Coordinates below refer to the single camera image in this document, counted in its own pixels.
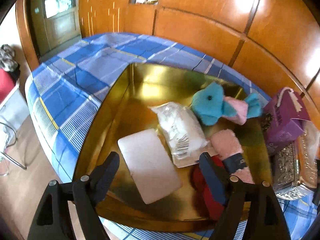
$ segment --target white wall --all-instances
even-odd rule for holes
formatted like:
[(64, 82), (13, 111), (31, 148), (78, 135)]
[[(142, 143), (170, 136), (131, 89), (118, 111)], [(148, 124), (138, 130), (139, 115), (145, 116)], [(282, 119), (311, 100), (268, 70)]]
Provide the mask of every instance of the white wall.
[(20, 91), (25, 97), (24, 86), (31, 71), (24, 56), (16, 21), (16, 5), (14, 4), (0, 25), (0, 46), (9, 44), (14, 48), (15, 60), (20, 64)]

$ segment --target bed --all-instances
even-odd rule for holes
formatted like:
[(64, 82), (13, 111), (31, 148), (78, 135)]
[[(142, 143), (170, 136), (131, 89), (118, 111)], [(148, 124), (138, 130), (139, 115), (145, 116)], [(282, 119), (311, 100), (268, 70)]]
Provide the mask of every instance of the bed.
[[(259, 87), (229, 66), (202, 52), (155, 36), (105, 33), (84, 38), (43, 62), (26, 82), (27, 103), (36, 133), (60, 179), (73, 177), (90, 124), (118, 76), (132, 62), (161, 63), (214, 75), (270, 100)], [(292, 239), (301, 238), (316, 216), (312, 196), (279, 201)], [(101, 218), (120, 239), (208, 239), (212, 230), (168, 234), (129, 228)], [(241, 239), (245, 221), (236, 238)]]

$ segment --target sock label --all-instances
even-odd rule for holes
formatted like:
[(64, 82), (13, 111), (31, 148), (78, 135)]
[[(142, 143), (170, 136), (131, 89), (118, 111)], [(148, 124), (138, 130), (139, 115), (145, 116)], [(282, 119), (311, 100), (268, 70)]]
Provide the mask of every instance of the sock label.
[(242, 170), (247, 167), (241, 153), (234, 154), (222, 161), (225, 169), (229, 174), (235, 173), (237, 170)]

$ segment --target gold tray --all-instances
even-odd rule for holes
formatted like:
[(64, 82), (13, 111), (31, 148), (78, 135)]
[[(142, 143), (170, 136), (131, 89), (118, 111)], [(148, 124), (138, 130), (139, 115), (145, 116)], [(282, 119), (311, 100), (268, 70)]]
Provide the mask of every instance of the gold tray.
[[(130, 176), (119, 150), (118, 139), (150, 128), (158, 131), (161, 142), (169, 148), (154, 114), (148, 106), (174, 101), (189, 106), (192, 96), (211, 82), (224, 88), (226, 96), (244, 99), (244, 90), (203, 73), (162, 65), (134, 63), (129, 65), (103, 101), (82, 146), (73, 181), (103, 163), (111, 151), (120, 155), (120, 167), (110, 186), (107, 197), (96, 208), (98, 215), (130, 227), (152, 231), (194, 232), (213, 228), (201, 196), (190, 183), (193, 166), (176, 168), (183, 187), (152, 204), (145, 204)], [(268, 154), (258, 119), (249, 119), (239, 126), (219, 119), (214, 126), (203, 127), (206, 137), (232, 129), (243, 149), (244, 158), (256, 183), (271, 183)], [(243, 219), (250, 204), (245, 203)]]

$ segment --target white plastic bag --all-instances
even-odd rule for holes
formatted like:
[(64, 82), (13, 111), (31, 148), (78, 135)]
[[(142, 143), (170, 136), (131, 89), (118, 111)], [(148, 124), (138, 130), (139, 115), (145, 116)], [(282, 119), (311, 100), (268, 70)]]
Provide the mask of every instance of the white plastic bag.
[(171, 150), (173, 163), (178, 168), (196, 164), (202, 152), (212, 150), (205, 148), (208, 141), (196, 116), (189, 108), (169, 102), (150, 109), (158, 116)]

